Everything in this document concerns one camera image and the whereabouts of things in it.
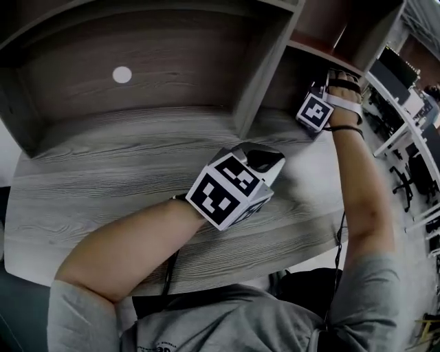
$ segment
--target strap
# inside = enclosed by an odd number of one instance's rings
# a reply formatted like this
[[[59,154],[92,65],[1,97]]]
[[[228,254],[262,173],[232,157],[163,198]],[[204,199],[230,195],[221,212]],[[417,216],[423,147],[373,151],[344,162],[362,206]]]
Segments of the strap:
[[[360,94],[360,87],[357,83],[350,82],[349,80],[339,80],[339,79],[332,79],[329,80],[329,87],[341,87],[341,88],[347,88],[351,91],[355,91],[356,93]]]
[[[336,127],[325,127],[323,128],[323,130],[325,131],[330,131],[330,132],[336,132],[336,131],[343,131],[343,130],[350,130],[350,131],[356,131],[358,132],[362,138],[365,140],[364,138],[364,132],[362,132],[361,129],[357,129],[356,127],[353,126],[349,126],[349,125],[342,125],[342,126],[336,126]]]
[[[342,99],[338,96],[327,95],[327,102],[336,107],[342,107],[343,109],[350,110],[359,115],[357,119],[357,124],[362,123],[362,106],[356,102],[350,102],[348,100]]]

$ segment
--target gray t-shirt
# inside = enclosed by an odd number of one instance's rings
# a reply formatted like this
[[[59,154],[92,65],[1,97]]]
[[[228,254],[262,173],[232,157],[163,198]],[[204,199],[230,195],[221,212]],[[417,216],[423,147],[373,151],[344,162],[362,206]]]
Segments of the gray t-shirt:
[[[344,270],[329,327],[350,351],[397,350],[399,286],[391,254],[365,256]],[[215,292],[197,307],[183,309],[182,302],[174,302],[138,320],[119,339],[114,309],[81,288],[55,281],[49,351],[316,351],[325,328],[316,314],[242,285]]]

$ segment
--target desk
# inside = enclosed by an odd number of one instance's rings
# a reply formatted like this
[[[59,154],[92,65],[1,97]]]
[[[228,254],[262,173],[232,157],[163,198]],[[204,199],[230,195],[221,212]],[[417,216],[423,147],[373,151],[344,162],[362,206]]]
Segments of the desk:
[[[343,204],[331,134],[312,142],[289,114],[277,110],[262,111],[251,132],[251,141],[288,156],[283,172],[292,174],[281,176],[275,197],[242,224],[225,232],[211,225],[200,229],[180,251],[172,293],[247,281],[336,245]],[[33,159],[23,154],[16,169],[6,215],[6,270],[50,285],[89,232],[188,191],[221,147],[240,142],[223,109],[125,111],[52,127],[44,151]],[[314,173],[305,170],[309,164]],[[326,185],[316,180],[322,172]],[[328,192],[321,191],[327,184]],[[290,190],[313,196],[288,195]],[[165,269],[155,270],[133,294],[160,294]]]
[[[396,109],[396,111],[404,121],[404,124],[400,127],[400,129],[398,129],[383,145],[381,145],[373,153],[374,156],[377,157],[380,154],[382,154],[391,144],[395,143],[405,131],[409,131],[415,146],[417,147],[417,149],[419,149],[419,152],[423,157],[426,166],[428,167],[431,178],[434,181],[436,181],[438,185],[440,185],[439,168],[435,163],[434,157],[432,156],[432,153],[430,152],[428,145],[425,143],[420,128],[418,128],[415,125],[415,122],[411,118],[410,114],[402,108],[402,106],[394,99],[394,97],[389,93],[389,91],[383,86],[383,84],[376,77],[374,77],[369,72],[366,75],[366,79],[384,99],[390,102],[390,104]],[[406,228],[405,230],[406,231],[414,230],[415,228],[423,226],[426,223],[436,219],[438,216],[440,216],[440,211],[426,217],[425,219],[424,217],[438,209],[440,209],[440,205],[433,206],[424,213],[418,215],[417,217],[415,217],[415,223],[409,228]]]

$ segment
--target white dot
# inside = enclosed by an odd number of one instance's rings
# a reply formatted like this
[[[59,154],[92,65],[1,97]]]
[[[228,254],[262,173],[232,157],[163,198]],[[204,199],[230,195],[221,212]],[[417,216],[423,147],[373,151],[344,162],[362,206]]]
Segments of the white dot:
[[[131,70],[125,66],[116,67],[113,71],[113,79],[118,83],[127,83],[131,79]]]

